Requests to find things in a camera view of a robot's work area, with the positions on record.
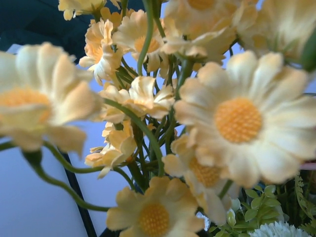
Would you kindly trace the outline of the small yellow flower sprig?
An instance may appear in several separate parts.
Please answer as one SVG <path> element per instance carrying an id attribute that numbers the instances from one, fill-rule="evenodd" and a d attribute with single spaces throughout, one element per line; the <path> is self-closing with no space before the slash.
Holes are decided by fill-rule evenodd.
<path id="1" fill-rule="evenodd" d="M 315 163 L 315 1 L 121 2 L 91 12 L 78 66 L 49 42 L 1 52 L 1 150 L 120 237 L 198 237 Z"/>

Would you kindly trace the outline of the blue wrapping paper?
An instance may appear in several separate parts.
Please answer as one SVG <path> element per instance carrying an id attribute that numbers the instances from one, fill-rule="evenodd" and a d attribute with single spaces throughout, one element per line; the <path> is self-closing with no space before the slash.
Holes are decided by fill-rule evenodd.
<path id="1" fill-rule="evenodd" d="M 14 45 L 50 42 L 80 59 L 85 55 L 85 33 L 91 12 L 107 7 L 113 16 L 122 9 L 120 0 L 2 0 L 0 49 Z"/>

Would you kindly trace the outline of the green white flower bunch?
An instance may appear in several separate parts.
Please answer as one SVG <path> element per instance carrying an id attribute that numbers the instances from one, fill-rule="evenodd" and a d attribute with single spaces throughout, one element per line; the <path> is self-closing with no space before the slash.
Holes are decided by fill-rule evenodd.
<path id="1" fill-rule="evenodd" d="M 227 212 L 227 223 L 208 219 L 200 237 L 314 237 L 316 235 L 316 172 L 302 170 L 282 185 L 259 183 L 241 189 Z"/>

